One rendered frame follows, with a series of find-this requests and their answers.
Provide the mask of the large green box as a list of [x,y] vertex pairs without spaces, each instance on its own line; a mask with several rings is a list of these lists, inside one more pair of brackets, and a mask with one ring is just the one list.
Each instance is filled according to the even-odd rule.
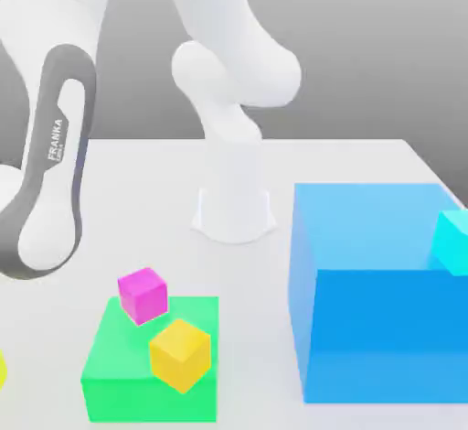
[[[177,319],[211,338],[211,367],[186,393],[155,377],[149,342]],[[218,413],[219,300],[171,296],[169,311],[137,326],[113,296],[103,312],[80,382],[93,423],[214,423]]]

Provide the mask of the small magenta cube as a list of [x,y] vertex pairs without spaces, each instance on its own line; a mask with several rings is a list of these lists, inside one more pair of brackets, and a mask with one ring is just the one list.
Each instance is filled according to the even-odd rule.
[[120,277],[118,288],[122,309],[137,326],[168,312],[166,281],[152,268]]

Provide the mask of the small orange-yellow cube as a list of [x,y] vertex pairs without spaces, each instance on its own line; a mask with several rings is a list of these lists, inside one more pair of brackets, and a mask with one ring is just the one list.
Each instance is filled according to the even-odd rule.
[[149,342],[153,375],[179,393],[187,393],[211,368],[211,336],[174,320]]

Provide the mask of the small cyan cube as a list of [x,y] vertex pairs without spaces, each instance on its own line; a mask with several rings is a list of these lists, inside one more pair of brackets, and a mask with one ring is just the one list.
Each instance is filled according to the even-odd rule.
[[468,210],[439,213],[431,251],[454,276],[468,276]]

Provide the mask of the large blue box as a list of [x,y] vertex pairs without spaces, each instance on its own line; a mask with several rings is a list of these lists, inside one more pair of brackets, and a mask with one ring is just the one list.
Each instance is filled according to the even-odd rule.
[[306,403],[467,403],[468,275],[431,252],[431,183],[299,183],[288,303]]

